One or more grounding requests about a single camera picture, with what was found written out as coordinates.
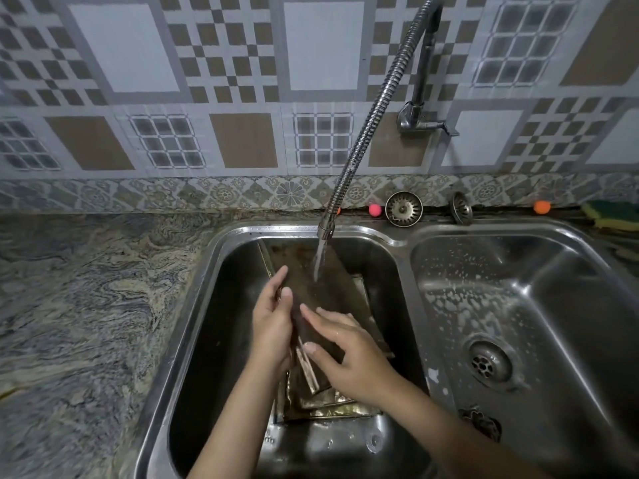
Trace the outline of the person's right hand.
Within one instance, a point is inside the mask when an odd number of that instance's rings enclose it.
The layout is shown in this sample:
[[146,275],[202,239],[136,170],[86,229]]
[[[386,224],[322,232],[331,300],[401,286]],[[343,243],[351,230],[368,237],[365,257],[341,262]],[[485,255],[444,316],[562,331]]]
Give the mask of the person's right hand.
[[390,386],[397,381],[397,373],[371,335],[361,328],[322,326],[316,310],[300,305],[304,319],[322,337],[336,344],[344,352],[341,378],[329,379],[333,388],[355,401],[385,410]]

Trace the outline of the person's left hand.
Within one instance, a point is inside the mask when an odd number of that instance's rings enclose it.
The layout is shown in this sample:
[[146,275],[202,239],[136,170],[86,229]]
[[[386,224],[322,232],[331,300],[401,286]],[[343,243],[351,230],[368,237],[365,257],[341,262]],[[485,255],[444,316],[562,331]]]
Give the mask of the person's left hand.
[[279,317],[280,293],[288,271],[288,266],[284,265],[269,279],[252,312],[249,361],[276,378],[288,368],[290,361],[292,334],[284,334]]

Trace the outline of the dark rectangular metal tray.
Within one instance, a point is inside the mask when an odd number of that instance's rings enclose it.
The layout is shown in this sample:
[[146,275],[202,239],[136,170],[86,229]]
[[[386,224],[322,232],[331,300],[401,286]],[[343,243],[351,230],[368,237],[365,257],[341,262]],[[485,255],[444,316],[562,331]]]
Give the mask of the dark rectangular metal tray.
[[344,351],[310,326],[300,312],[300,304],[307,305],[311,310],[320,306],[330,312],[352,314],[356,322],[371,335],[385,357],[394,358],[394,353],[374,319],[365,289],[358,287],[354,277],[347,272],[331,247],[325,248],[316,274],[316,246],[313,241],[264,239],[258,245],[270,276],[282,266],[288,267],[283,284],[292,290],[294,297],[292,354],[301,369],[305,390],[311,396],[328,390],[330,383],[325,374],[307,357],[303,344],[314,342],[322,346],[339,363],[343,361]]

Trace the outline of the person's left forearm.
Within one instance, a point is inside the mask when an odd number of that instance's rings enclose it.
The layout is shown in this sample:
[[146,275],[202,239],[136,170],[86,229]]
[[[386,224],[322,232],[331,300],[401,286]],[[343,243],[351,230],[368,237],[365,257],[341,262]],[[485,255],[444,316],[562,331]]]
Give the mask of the person's left forearm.
[[187,479],[251,479],[288,361],[249,358]]

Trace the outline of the person's right forearm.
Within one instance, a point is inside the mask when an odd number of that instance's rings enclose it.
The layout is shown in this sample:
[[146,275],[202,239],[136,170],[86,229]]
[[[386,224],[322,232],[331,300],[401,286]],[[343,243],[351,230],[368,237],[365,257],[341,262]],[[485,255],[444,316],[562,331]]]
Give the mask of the person's right forearm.
[[367,400],[395,419],[455,479],[549,479],[397,374],[373,376],[364,390]]

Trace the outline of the steel tray in sink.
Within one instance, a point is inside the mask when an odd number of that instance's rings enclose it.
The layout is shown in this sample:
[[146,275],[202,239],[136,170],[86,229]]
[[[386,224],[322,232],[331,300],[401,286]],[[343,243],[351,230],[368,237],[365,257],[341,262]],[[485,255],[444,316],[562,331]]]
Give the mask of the steel tray in sink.
[[[371,308],[369,293],[366,290],[363,275],[359,272],[350,274],[354,277],[358,287],[365,289]],[[320,394],[311,396],[305,390],[301,369],[297,366],[292,351],[291,341],[291,365],[286,372],[286,377],[280,382],[277,392],[275,404],[276,423],[298,419],[347,418],[379,414],[379,410],[375,407],[356,402],[341,394],[332,386]]]

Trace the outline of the steel double sink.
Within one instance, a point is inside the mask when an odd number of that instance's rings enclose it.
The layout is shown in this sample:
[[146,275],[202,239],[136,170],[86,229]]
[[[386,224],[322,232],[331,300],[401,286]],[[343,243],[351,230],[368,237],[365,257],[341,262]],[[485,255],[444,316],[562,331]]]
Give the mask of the steel double sink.
[[[204,247],[140,419],[132,479],[183,479],[245,364],[268,279],[259,241],[304,224],[235,224]],[[469,227],[338,226],[394,368],[554,477],[639,479],[639,240],[546,218]]]

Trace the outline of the round steel sink strainer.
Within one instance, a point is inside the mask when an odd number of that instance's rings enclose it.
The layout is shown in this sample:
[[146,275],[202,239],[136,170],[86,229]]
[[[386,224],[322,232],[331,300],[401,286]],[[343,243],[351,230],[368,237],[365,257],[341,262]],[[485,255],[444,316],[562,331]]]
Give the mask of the round steel sink strainer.
[[392,225],[407,228],[420,221],[423,210],[422,202],[416,194],[400,191],[388,198],[385,205],[385,216]]

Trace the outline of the steel sink stopper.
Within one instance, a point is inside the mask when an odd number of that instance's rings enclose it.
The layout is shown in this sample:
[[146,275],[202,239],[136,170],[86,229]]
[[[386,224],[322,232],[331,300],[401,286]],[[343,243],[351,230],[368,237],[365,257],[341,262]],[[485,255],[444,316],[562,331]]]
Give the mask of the steel sink stopper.
[[451,215],[458,225],[469,226],[474,221],[472,206],[462,192],[454,192],[450,200]]

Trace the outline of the dark steel scrubber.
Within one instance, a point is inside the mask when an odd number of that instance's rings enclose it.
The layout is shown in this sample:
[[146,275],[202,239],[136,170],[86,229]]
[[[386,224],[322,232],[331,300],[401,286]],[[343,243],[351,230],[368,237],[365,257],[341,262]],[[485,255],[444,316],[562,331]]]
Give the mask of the dark steel scrubber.
[[502,438],[502,425],[498,419],[483,413],[478,405],[458,410],[459,418],[469,423],[492,441],[500,443]]

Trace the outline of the flexible steel faucet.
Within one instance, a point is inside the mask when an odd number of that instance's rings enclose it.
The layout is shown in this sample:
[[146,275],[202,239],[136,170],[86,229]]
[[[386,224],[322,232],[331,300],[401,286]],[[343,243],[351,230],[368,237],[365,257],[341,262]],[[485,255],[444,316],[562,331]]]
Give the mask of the flexible steel faucet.
[[318,225],[317,236],[320,241],[329,241],[333,235],[337,211],[341,207],[360,162],[371,144],[372,137],[387,111],[420,39],[423,42],[418,65],[419,78],[415,84],[413,97],[404,105],[397,116],[397,129],[404,133],[441,129],[450,137],[459,136],[459,132],[448,126],[444,120],[427,121],[421,118],[427,79],[426,71],[429,68],[430,56],[435,47],[435,35],[440,26],[442,10],[443,0],[425,0],[407,30],[326,205]]

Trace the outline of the yellow green scrub sponge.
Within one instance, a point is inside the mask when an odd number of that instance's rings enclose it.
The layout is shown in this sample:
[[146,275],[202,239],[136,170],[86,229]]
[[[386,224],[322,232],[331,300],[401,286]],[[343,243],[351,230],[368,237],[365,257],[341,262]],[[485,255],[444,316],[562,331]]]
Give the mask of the yellow green scrub sponge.
[[638,204],[593,200],[584,202],[581,211],[595,228],[639,232]]

